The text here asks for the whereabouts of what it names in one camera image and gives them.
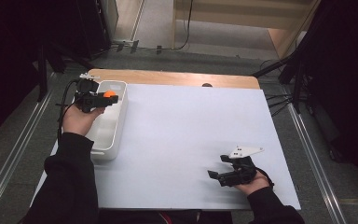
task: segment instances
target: black object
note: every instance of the black object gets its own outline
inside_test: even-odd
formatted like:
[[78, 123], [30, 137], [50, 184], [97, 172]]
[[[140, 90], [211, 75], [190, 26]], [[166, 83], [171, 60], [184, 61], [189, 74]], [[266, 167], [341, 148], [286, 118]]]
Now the black object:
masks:
[[121, 52], [123, 50], [123, 48], [124, 48], [124, 44], [119, 44], [117, 46], [117, 52]]
[[331, 156], [358, 167], [358, 1], [337, 1], [333, 9], [302, 62]]
[[220, 156], [224, 162], [231, 162], [234, 168], [233, 172], [218, 174], [215, 171], [208, 171], [209, 177], [217, 179], [222, 187], [239, 184], [249, 184], [255, 178], [256, 167], [252, 162], [251, 157], [244, 157], [238, 159], [230, 159], [226, 155]]
[[156, 54], [161, 54], [161, 52], [162, 52], [162, 46], [161, 46], [161, 45], [157, 45]]
[[76, 105], [81, 108], [84, 113], [89, 113], [95, 107], [107, 107], [117, 104], [118, 96], [104, 97], [103, 92], [100, 93], [75, 93]]
[[38, 32], [54, 43], [54, 47], [61, 46], [74, 55], [90, 59], [93, 54], [110, 48], [100, 0], [50, 0], [30, 4], [38, 13]]
[[81, 79], [77, 85], [77, 92], [75, 92], [76, 105], [81, 108], [84, 113], [89, 113], [95, 107], [107, 107], [112, 104], [117, 104], [118, 96], [103, 96], [104, 93], [95, 93], [98, 90], [99, 84], [89, 79]]
[[17, 1], [0, 1], [0, 126], [38, 84], [36, 42], [21, 26], [18, 7]]
[[199, 209], [168, 210], [168, 211], [119, 211], [100, 209], [98, 224], [111, 223], [165, 223], [161, 213], [169, 217], [172, 223], [198, 223], [198, 224], [232, 224], [231, 212], [201, 211]]
[[136, 48], [138, 48], [138, 44], [139, 44], [139, 40], [133, 41], [132, 47], [131, 47], [131, 53], [135, 53], [135, 52], [136, 52]]

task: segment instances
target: black jacket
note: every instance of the black jacket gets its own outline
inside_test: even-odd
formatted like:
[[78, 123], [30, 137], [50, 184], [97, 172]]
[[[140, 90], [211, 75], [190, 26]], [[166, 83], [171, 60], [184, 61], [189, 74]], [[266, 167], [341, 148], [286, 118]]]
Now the black jacket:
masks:
[[[48, 177], [37, 193], [23, 223], [98, 223], [98, 197], [94, 166], [90, 159], [92, 145], [93, 142], [84, 136], [75, 133], [62, 135], [56, 155], [48, 157], [45, 161]], [[248, 200], [255, 215], [255, 220], [251, 222], [253, 224], [304, 223], [301, 215], [292, 206], [284, 206], [281, 203], [272, 188], [260, 189], [249, 195]], [[144, 218], [152, 221], [145, 220], [146, 222], [143, 223], [166, 223], [163, 219], [158, 221], [160, 214], [157, 213], [135, 213], [103, 212], [100, 223], [105, 223], [106, 220], [112, 220], [114, 222], [111, 223], [115, 224], [133, 223], [128, 221], [135, 220], [135, 217], [136, 220]], [[121, 216], [106, 218], [106, 215], [113, 214]], [[176, 222], [175, 216], [172, 216], [171, 220], [173, 224], [184, 223]], [[208, 218], [203, 218], [201, 215], [200, 220], [208, 220]], [[218, 223], [217, 219], [202, 221], [202, 223], [211, 223], [211, 221]]]

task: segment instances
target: metal rail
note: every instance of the metal rail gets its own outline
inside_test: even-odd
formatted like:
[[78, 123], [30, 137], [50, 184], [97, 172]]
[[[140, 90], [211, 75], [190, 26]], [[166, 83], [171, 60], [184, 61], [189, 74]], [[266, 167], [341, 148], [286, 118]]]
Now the metal rail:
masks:
[[[50, 78], [48, 79], [49, 86], [52, 86], [52, 83], [56, 81], [57, 75], [52, 73]], [[34, 107], [34, 111], [29, 117], [27, 123], [25, 124], [20, 137], [18, 138], [16, 144], [11, 149], [10, 154], [5, 161], [1, 171], [0, 171], [0, 198], [5, 191], [8, 181], [10, 180], [11, 176], [13, 175], [19, 161], [21, 160], [22, 154], [24, 153], [29, 140], [31, 139], [34, 129], [36, 128], [39, 120], [41, 119], [48, 102], [51, 98], [52, 88], [50, 88], [45, 96], [45, 98], [36, 103]]]
[[[285, 87], [283, 87], [282, 90], [284, 94], [290, 92]], [[335, 224], [346, 224], [347, 221], [341, 210], [339, 201], [336, 197], [332, 185], [327, 178], [327, 175], [318, 158], [315, 148], [313, 147], [312, 141], [310, 140], [310, 136], [308, 135], [307, 128], [305, 127], [303, 119], [300, 114], [297, 114], [292, 104], [290, 104], [288, 108], [292, 116], [293, 122], [296, 125], [296, 129], [300, 137], [301, 143], [305, 149], [307, 158], [310, 162], [312, 172], [315, 175], [319, 189], [322, 193], [322, 196], [324, 197], [324, 202], [326, 204], [328, 212], [330, 213], [330, 217]]]

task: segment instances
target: white piece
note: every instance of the white piece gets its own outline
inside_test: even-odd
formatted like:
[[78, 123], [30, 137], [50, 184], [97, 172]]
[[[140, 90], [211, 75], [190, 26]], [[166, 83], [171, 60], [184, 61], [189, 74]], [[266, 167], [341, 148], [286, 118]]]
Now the white piece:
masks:
[[236, 147], [228, 157], [230, 159], [244, 158], [262, 151], [264, 151], [262, 147]]
[[89, 75], [89, 73], [80, 74], [79, 77], [86, 78], [86, 79], [99, 79], [100, 78], [100, 77], [95, 77], [95, 76]]

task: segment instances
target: person's left hand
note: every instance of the person's left hand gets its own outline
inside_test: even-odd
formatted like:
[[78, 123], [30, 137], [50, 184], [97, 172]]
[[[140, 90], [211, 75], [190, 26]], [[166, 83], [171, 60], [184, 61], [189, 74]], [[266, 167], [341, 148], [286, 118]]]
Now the person's left hand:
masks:
[[95, 108], [89, 113], [82, 112], [75, 105], [72, 105], [66, 111], [63, 117], [62, 129], [64, 133], [77, 133], [85, 136], [92, 125], [92, 122], [101, 114], [105, 108]]

